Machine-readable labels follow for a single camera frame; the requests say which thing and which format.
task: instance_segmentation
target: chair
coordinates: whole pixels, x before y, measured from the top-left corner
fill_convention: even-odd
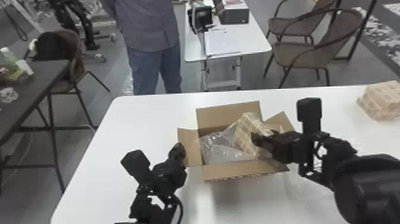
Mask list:
[[[94,126],[92,119],[90,118],[89,112],[83,102],[81,96],[81,90],[78,88],[77,84],[87,75],[89,74],[92,76],[107,92],[110,92],[110,89],[102,83],[91,71],[87,71],[85,69],[85,65],[83,64],[82,60],[82,43],[81,39],[78,35],[71,31],[71,30],[59,30],[56,32],[46,32],[39,36],[38,40],[35,42],[36,49],[44,44],[49,45],[49,42],[46,41],[45,35],[56,35],[61,40],[61,43],[64,48],[68,48],[71,54],[62,55],[63,57],[67,58],[57,58],[57,59],[68,59],[71,61],[69,73],[60,80],[55,88],[51,91],[49,99],[51,99],[51,95],[77,95],[78,100],[82,106],[83,111],[85,112],[85,116],[89,122],[89,125],[86,126],[62,126],[62,127],[55,127],[55,130],[79,130],[79,129],[92,129],[95,130],[96,126]],[[34,61],[40,60],[49,60],[48,56],[43,55],[44,52],[38,52],[37,55],[33,57]],[[37,112],[39,113],[41,119],[43,120],[46,127],[48,127],[48,122],[46,121],[43,113],[41,112],[40,108],[37,107]],[[53,110],[51,109],[50,116],[53,116]]]
[[[314,44],[314,38],[311,36],[313,31],[317,28],[317,26],[321,23],[325,14],[319,14],[318,16],[306,18],[302,21],[297,21],[293,25],[290,26],[284,33],[283,29],[289,24],[292,23],[295,18],[280,18],[277,17],[280,7],[283,3],[289,0],[283,0],[278,7],[276,8],[275,15],[273,18],[268,20],[269,30],[266,35],[266,38],[273,33],[277,36],[278,41],[281,40],[283,36],[303,36],[304,41],[307,43],[307,38],[310,39],[311,43]],[[314,8],[312,8],[311,12],[328,10],[336,0],[318,0]]]
[[[297,21],[319,17],[326,13],[338,12],[341,13],[336,16],[336,19],[331,23],[322,40],[316,45],[299,42],[276,42],[273,45],[270,61],[265,68],[264,78],[267,75],[272,60],[275,58],[276,63],[283,67],[285,73],[278,88],[282,87],[291,69],[323,69],[326,75],[326,85],[330,86],[329,71],[326,66],[333,60],[357,29],[360,28],[363,21],[362,15],[355,10],[340,8],[316,11],[297,17],[282,31],[285,34],[286,30]]]

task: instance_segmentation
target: cardboard box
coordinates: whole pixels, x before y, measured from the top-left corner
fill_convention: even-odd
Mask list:
[[[196,109],[198,129],[178,129],[178,141],[181,142],[186,149],[186,166],[201,166],[203,179],[205,181],[269,175],[277,172],[288,171],[289,169],[286,165],[281,164],[272,158],[268,160],[203,164],[200,147],[195,143],[196,140],[204,135],[225,130],[232,123],[240,119],[242,114],[246,112],[255,113],[257,116],[262,118],[260,103],[258,101]],[[294,130],[284,112],[276,114],[264,123],[273,126],[279,125],[284,131]]]

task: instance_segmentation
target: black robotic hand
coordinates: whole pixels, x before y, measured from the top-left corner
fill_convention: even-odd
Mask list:
[[[337,208],[351,224],[400,223],[400,161],[384,154],[357,156],[349,142],[320,131],[321,100],[297,103],[304,133],[252,134],[255,145],[281,163],[299,164],[299,175],[330,188]],[[326,149],[321,155],[320,147]],[[321,160],[322,167],[314,165]]]

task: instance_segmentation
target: wrapped package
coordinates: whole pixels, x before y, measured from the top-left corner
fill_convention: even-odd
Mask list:
[[[258,133],[265,136],[274,134],[255,113],[244,113],[237,121],[237,128],[233,136],[234,146],[240,147],[254,158],[271,157],[270,153],[261,153],[261,148],[253,144],[251,133]]]
[[[375,120],[400,116],[400,83],[389,81],[368,86],[357,104]]]

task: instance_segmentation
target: person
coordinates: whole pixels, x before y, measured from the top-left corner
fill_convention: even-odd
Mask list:
[[[158,74],[168,94],[181,93],[180,42],[171,0],[101,0],[124,36],[135,95],[155,94]]]

